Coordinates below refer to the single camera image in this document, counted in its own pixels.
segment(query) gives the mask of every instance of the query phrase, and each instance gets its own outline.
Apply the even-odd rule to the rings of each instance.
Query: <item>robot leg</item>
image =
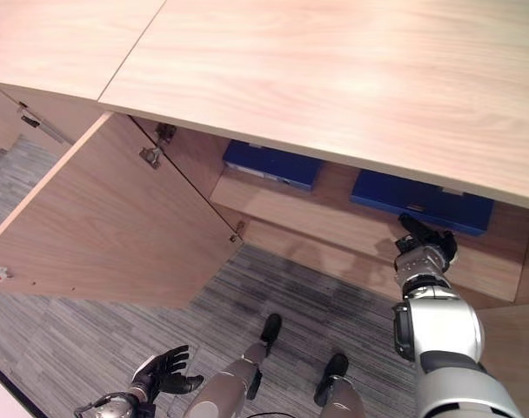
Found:
[[[361,397],[346,378],[337,378],[332,384],[320,418],[365,418]]]
[[[313,400],[323,407],[321,418],[365,418],[363,402],[351,383],[344,377],[349,361],[335,354],[325,367]]]
[[[273,313],[264,324],[260,341],[241,359],[214,375],[185,412],[184,418],[232,418],[241,414],[245,399],[254,399],[261,382],[259,366],[278,337],[282,319]]]

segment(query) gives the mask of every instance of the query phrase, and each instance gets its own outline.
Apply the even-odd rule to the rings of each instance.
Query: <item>open cabinet door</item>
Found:
[[[0,225],[0,290],[185,306],[241,245],[152,142],[105,113]]]

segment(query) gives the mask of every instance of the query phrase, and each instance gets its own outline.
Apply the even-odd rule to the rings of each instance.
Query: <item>cabinet shelf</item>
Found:
[[[211,200],[254,219],[392,263],[393,241],[405,234],[397,217],[349,200],[359,169],[325,163],[311,193],[225,169]],[[529,210],[496,202],[487,233],[456,233],[459,261],[448,273],[458,285],[494,298],[515,298],[529,239]]]

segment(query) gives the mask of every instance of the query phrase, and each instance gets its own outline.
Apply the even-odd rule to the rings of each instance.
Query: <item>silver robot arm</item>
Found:
[[[410,233],[396,242],[394,345],[417,369],[419,418],[522,418],[506,389],[479,362],[485,336],[471,306],[444,272],[456,258],[452,233],[440,235],[409,215]]]

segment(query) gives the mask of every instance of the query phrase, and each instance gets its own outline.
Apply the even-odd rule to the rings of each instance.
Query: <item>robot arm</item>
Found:
[[[186,367],[188,346],[174,348],[159,356],[151,356],[139,367],[127,392],[106,394],[102,398],[77,408],[76,418],[95,410],[97,418],[154,418],[156,400],[160,392],[188,394],[203,383],[203,376],[184,376],[179,371]]]
[[[479,362],[485,336],[477,314],[444,272],[456,258],[452,233],[442,236],[409,215],[394,262],[404,301],[394,307],[394,345],[414,361],[420,418],[521,418],[512,398]]]

